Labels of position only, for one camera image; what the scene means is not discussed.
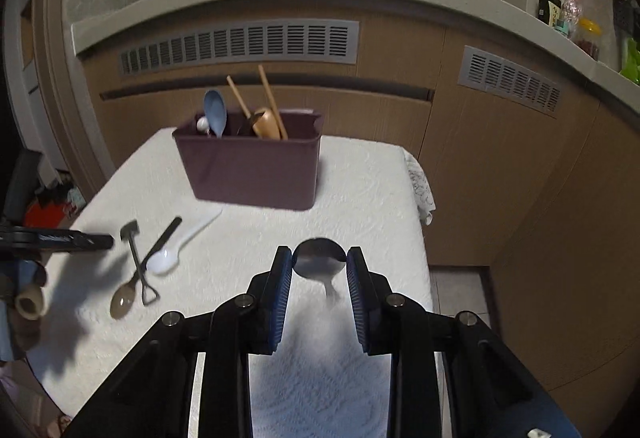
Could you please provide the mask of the dark seasoning bottle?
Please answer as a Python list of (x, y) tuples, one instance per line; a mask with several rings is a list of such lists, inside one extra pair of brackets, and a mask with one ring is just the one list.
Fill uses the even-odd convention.
[(561, 13), (560, 0), (538, 0), (537, 18), (546, 25), (553, 27)]

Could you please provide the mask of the black shovel-shaped spoon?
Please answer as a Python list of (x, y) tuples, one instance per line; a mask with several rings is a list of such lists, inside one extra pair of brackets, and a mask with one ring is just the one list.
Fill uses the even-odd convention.
[(139, 257), (139, 253), (136, 245), (136, 236), (139, 234), (139, 226), (137, 220), (131, 220), (126, 223), (120, 229), (120, 239), (123, 242), (129, 244), (130, 253), (132, 259), (134, 259), (134, 266), (136, 267), (136, 272), (134, 276), (122, 287), (120, 290), (120, 297), (122, 297), (122, 302), (128, 301), (129, 303), (134, 301), (134, 284), (140, 282), (142, 285), (141, 290), (141, 298), (144, 306), (151, 306), (152, 303), (160, 300), (160, 293), (152, 287), (149, 282), (146, 280), (145, 272), (143, 270), (142, 261)]

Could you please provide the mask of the white lace tablecloth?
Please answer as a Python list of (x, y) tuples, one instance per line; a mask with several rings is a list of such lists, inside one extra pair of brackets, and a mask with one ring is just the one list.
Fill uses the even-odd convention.
[[(370, 270), (394, 291), (433, 305), (430, 277), (407, 153), (396, 145), (325, 137), (316, 200), (291, 211), (214, 205), (193, 196), (169, 130), (149, 138), (82, 211), (74, 227), (117, 234), (137, 221), (140, 253), (172, 219), (185, 228), (204, 213), (216, 219), (184, 245), (177, 267), (154, 284), (160, 300), (110, 314), (113, 294), (134, 273), (130, 250), (53, 255), (43, 291), (46, 312), (28, 361), (66, 414), (75, 414), (152, 324), (169, 310), (188, 317), (216, 309), (270, 268), (276, 250), (312, 237), (358, 246)], [(358, 343), (348, 286), (329, 306), (322, 285), (294, 277), (281, 343), (250, 358), (250, 395), (258, 437), (382, 437), (387, 430), (390, 358)]]

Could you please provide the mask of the maroon plastic utensil caddy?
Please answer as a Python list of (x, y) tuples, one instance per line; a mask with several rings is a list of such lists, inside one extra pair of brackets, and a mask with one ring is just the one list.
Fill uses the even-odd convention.
[(244, 115), (229, 113), (223, 137), (203, 135), (194, 116), (172, 132), (186, 177), (201, 201), (288, 210), (314, 205), (322, 114), (312, 109), (281, 113), (284, 141), (239, 135)]

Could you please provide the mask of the long grey vent grille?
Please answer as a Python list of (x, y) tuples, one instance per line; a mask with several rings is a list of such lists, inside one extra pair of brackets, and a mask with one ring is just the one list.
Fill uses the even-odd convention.
[(174, 32), (119, 52), (120, 75), (248, 62), (357, 63), (360, 23), (329, 18), (282, 18), (208, 25)]

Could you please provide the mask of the dark smiley-handle metal spoon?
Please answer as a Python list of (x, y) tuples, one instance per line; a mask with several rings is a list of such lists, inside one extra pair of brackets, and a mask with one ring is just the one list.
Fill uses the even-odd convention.
[(297, 245), (292, 256), (294, 272), (303, 279), (320, 283), (326, 291), (326, 303), (333, 307), (339, 300), (333, 279), (346, 265), (345, 250), (326, 237), (306, 239)]

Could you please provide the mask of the green packaging bag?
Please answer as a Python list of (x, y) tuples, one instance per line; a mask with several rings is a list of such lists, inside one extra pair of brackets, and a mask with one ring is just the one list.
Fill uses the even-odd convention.
[(626, 37), (620, 48), (620, 75), (639, 86), (640, 54), (638, 43), (632, 37)]

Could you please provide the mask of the yellow-lid jar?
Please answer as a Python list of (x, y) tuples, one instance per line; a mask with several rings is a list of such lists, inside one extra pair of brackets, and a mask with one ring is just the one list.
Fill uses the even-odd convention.
[(585, 17), (578, 20), (574, 43), (593, 60), (599, 60), (601, 38), (602, 29), (597, 23)]

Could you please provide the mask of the short grey vent grille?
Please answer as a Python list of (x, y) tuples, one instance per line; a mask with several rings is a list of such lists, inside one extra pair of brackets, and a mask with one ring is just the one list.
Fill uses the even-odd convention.
[(458, 83), (548, 116), (555, 115), (561, 100), (561, 90), (543, 75), (474, 46), (464, 47)]

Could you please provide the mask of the white plastic spoon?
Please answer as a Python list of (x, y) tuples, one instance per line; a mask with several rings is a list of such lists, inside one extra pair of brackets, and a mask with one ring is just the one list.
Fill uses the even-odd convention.
[(146, 263), (146, 270), (153, 275), (166, 275), (179, 265), (180, 253), (187, 243), (206, 229), (222, 213), (218, 206), (198, 207), (182, 217), (182, 222), (163, 248), (154, 253)]

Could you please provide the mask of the orange-cap plastic bottle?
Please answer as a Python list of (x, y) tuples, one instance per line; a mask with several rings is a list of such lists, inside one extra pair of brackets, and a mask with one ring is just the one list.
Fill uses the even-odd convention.
[(563, 0), (562, 3), (563, 30), (568, 38), (572, 38), (582, 17), (582, 7), (579, 0)]

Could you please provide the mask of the wooden chopstick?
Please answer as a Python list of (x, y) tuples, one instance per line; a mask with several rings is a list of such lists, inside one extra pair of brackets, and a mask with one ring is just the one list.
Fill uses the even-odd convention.
[(265, 68), (264, 66), (262, 66), (262, 64), (258, 65), (258, 72), (259, 72), (260, 80), (262, 80), (262, 85), (264, 86), (273, 116), (274, 118), (276, 118), (276, 123), (280, 131), (281, 139), (288, 140), (288, 130), (286, 130), (285, 128), (284, 122), (282, 120), (282, 117), (280, 115), (280, 112), (277, 106), (277, 101), (274, 98), (270, 83), (268, 81), (268, 78), (265, 72)]

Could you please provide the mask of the translucent brown black-handled spoon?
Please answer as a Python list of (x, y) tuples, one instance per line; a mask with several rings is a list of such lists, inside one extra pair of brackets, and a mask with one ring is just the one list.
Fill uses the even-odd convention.
[(136, 271), (134, 271), (134, 274), (128, 282), (122, 283), (122, 285), (116, 289), (112, 296), (110, 305), (110, 316), (112, 319), (120, 320), (129, 313), (136, 300), (138, 283), (142, 284), (142, 303), (144, 306), (150, 306), (160, 299), (160, 293), (146, 280), (146, 265), (149, 259), (165, 246), (170, 237), (179, 228), (181, 222), (182, 218), (179, 216), (172, 219), (171, 223), (168, 224), (168, 227), (158, 237), (143, 259), (139, 257), (136, 241), (134, 240), (140, 233), (138, 221), (131, 220), (120, 229), (120, 239), (129, 244), (130, 254), (131, 257), (134, 258)]

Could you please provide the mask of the wooden spoon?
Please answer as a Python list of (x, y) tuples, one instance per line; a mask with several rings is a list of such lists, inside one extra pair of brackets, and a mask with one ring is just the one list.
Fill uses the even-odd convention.
[(261, 139), (281, 140), (281, 131), (278, 126), (276, 116), (274, 116), (272, 110), (263, 107), (256, 109), (255, 112), (251, 112), (246, 105), (244, 98), (242, 98), (239, 88), (236, 86), (230, 75), (227, 76), (227, 82), (245, 116), (241, 132), (253, 132), (254, 135), (257, 135), (258, 138)]

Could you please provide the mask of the black hanging utensil basket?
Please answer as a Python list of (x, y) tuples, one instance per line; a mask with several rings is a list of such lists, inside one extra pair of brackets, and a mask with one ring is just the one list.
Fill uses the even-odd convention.
[(634, 0), (613, 0), (613, 18), (617, 34), (639, 40), (639, 7)]

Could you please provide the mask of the blue plastic spoon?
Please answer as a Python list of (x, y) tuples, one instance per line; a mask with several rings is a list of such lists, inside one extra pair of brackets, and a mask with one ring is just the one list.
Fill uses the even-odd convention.
[(221, 138), (227, 126), (227, 106), (224, 97), (218, 90), (212, 89), (205, 93), (203, 111), (209, 130), (217, 138)]

